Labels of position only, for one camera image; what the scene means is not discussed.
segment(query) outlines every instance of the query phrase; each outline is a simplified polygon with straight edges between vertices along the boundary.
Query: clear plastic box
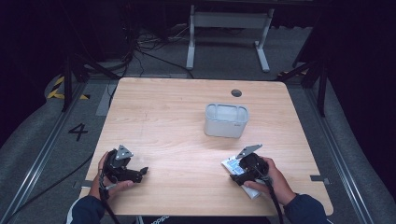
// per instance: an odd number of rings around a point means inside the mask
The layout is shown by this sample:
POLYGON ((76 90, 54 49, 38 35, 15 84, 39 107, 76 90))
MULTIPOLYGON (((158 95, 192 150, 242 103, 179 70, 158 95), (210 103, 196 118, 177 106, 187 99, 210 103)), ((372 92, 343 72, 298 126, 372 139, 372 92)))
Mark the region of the clear plastic box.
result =
POLYGON ((248 110, 242 105, 209 104, 205 110, 205 133, 239 138, 248 123, 248 110))

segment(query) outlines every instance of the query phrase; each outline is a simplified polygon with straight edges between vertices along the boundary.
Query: wire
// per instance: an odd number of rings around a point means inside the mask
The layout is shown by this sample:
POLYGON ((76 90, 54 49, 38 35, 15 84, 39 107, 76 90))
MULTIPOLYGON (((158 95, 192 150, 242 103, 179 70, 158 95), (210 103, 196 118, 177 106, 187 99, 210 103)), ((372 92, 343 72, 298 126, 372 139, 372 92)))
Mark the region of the wire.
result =
POLYGON ((274 203, 276 211, 277 211, 277 215, 279 217, 279 223, 283 224, 282 211, 280 210, 279 202, 278 202, 277 197, 275 195, 274 187, 272 186, 270 176, 264 175, 262 172, 260 172, 260 170, 256 166, 254 166, 254 169, 260 174, 261 180, 264 181, 265 185, 270 190, 271 199, 273 200, 273 203, 274 203))
POLYGON ((185 70, 185 71, 190 75, 190 77, 191 77, 192 79, 195 79, 195 77, 192 75, 192 73, 190 72, 190 70, 188 70, 187 68, 185 68, 185 67, 183 67, 183 66, 181 66, 181 65, 178 65, 178 64, 176 64, 176 63, 168 62, 168 61, 166 61, 166 60, 164 60, 164 59, 161 59, 161 58, 158 58, 158 57, 156 57, 156 56, 154 56, 154 55, 151 55, 151 54, 148 54, 148 53, 146 53, 146 52, 143 52, 143 51, 141 51, 140 49, 137 49, 137 51, 139 51, 139 52, 142 53, 142 54, 148 55, 148 56, 151 57, 151 58, 154 58, 154 59, 160 60, 160 61, 162 61, 162 62, 169 63, 169 64, 172 64, 172 65, 174 65, 174 66, 176 66, 176 67, 179 67, 179 68, 185 70))
POLYGON ((99 194, 100 194, 100 200, 102 202, 103 207, 107 210, 108 214, 110 215, 111 219, 113 219, 115 224, 120 224, 119 220, 117 219, 116 215, 114 214, 113 210, 111 209, 110 205, 107 203, 107 199, 109 198, 108 195, 108 187, 106 187, 104 181, 105 181, 105 169, 106 167, 103 167, 101 174, 99 175, 99 194))
MULTIPOLYGON (((134 46, 136 45, 135 40, 132 38, 133 28, 132 28, 132 24, 130 23, 130 18, 132 17, 132 15, 131 15, 132 5, 130 2, 127 2, 123 6, 122 1, 120 0, 120 1, 117 1, 117 7, 120 12, 120 20, 123 25, 122 30, 124 31, 125 39, 126 39, 126 42, 128 43, 128 51, 120 59, 121 60, 120 64, 116 64, 116 65, 109 66, 106 68, 109 71, 118 70, 124 66, 128 66, 128 63, 130 63, 133 58, 132 54, 134 51, 134 46)), ((90 73, 100 73, 95 69, 90 69, 90 68, 86 68, 86 69, 90 73)))
POLYGON ((134 57, 139 61, 140 69, 142 70, 139 74, 139 77, 142 77, 143 73, 145 73, 145 69, 143 68, 142 61, 140 61, 140 59, 136 55, 134 55, 134 57))
POLYGON ((144 51, 150 51, 150 50, 156 50, 156 49, 161 49, 166 45, 176 43, 177 41, 180 40, 186 40, 189 41, 189 39, 184 38, 185 32, 190 28, 188 25, 187 27, 183 28, 181 31, 178 31, 176 35, 168 37, 165 41, 162 39, 156 37, 155 35, 151 33, 143 33, 141 34, 137 39, 137 44, 139 45, 139 48, 144 51), (144 47, 142 45, 144 44, 152 44, 151 47, 144 47))
POLYGON ((53 183, 51 186, 49 186, 48 188, 44 189, 43 191, 41 191, 40 193, 38 193, 35 197, 31 198, 29 201, 27 201, 26 203, 24 203, 21 207, 19 207, 6 221, 5 223, 8 223, 12 218, 14 218, 23 208, 25 208, 27 205, 29 205, 30 203, 34 202, 36 199, 38 199, 39 197, 41 197, 43 194, 47 193, 50 189, 53 189, 54 187, 56 187, 58 184, 60 184, 61 182, 63 182, 64 180, 66 180, 67 177, 69 177, 70 175, 72 175, 73 173, 75 173, 77 170, 79 170, 82 166, 84 166, 90 159, 92 159, 93 157, 93 153, 87 158, 87 160, 85 160, 79 167, 77 167, 74 171, 72 171, 71 173, 69 173, 68 175, 62 177, 60 180, 56 181, 55 183, 53 183))
MULTIPOLYGON (((128 68, 129 68, 129 64, 127 63, 127 64, 125 64, 125 69, 122 72, 122 76, 121 77, 125 77, 126 71, 128 70, 128 68)), ((110 108, 110 106, 111 106, 111 102, 113 101, 114 93, 116 93, 116 89, 117 89, 117 86, 118 86, 117 85, 116 88, 114 88, 113 92, 110 94, 110 92, 108 91, 109 84, 110 84, 110 80, 108 81, 108 85, 107 85, 107 94, 110 96, 110 99, 108 100, 108 108, 110 108)))

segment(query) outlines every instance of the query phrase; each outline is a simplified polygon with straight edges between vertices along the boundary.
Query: hand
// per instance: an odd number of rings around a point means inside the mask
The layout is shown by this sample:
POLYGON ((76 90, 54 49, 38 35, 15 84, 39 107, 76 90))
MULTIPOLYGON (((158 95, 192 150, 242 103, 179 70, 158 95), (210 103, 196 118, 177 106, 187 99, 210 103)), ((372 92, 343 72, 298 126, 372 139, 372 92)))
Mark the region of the hand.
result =
MULTIPOLYGON (((296 197, 296 194, 291 190, 288 182, 285 179, 285 176, 283 176, 282 173, 280 173, 280 171, 276 168, 274 161, 270 158, 261 158, 268 163, 268 175, 273 179, 273 187, 277 200, 282 205, 288 204, 296 197)), ((267 195, 270 194, 270 190, 264 184, 254 181, 246 181, 244 185, 248 188, 264 192, 267 195)))
MULTIPOLYGON (((89 195, 97 198, 100 200, 100 193, 99 193, 99 176, 102 173, 103 170, 103 164, 105 163, 105 160, 107 158, 107 154, 108 152, 105 153, 105 155, 102 157, 102 159, 99 161, 98 163, 98 174, 96 175, 95 179, 92 182, 92 186, 90 189, 90 193, 89 195)), ((110 186, 113 183, 111 183, 111 181, 105 176, 104 177, 104 184, 105 186, 110 186)), ((134 185, 134 182, 132 180, 126 180, 126 181, 120 181, 117 183, 116 187, 110 189, 108 191, 108 195, 110 196, 109 199, 111 199, 112 197, 114 197, 114 195, 116 195, 118 192, 122 191, 122 190, 126 190, 128 188, 130 188, 131 186, 134 185)))

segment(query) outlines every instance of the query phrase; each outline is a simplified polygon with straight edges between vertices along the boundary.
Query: table top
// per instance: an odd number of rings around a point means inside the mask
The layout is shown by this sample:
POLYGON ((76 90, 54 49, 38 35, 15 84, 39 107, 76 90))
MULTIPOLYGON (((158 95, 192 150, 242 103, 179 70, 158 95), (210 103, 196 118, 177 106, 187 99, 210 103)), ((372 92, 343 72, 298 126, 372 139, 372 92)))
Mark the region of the table top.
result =
MULTIPOLYGON (((106 151, 124 145, 134 153, 128 169, 148 167, 140 184, 110 202, 115 214, 148 216, 274 216, 263 194, 255 199, 237 186, 221 162, 246 146, 273 158, 291 188, 332 203, 283 83, 265 81, 122 78, 99 138, 87 180, 106 151), (234 97, 232 90, 242 96, 234 97), (243 105, 249 121, 240 138, 204 133, 210 103, 243 105)), ((88 194, 81 191, 80 197, 88 194)))

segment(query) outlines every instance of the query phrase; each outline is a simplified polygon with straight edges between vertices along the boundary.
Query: sleeve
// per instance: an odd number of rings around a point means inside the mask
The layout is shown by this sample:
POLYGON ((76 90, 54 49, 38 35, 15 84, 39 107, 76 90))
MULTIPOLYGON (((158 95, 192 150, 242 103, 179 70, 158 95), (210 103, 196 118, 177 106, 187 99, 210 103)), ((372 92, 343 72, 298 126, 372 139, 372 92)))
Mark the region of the sleeve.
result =
POLYGON ((99 224, 105 208, 99 199, 88 195, 76 200, 69 209, 66 224, 99 224))
POLYGON ((293 224, 328 224, 323 205, 309 195, 297 195, 283 207, 285 215, 293 224))

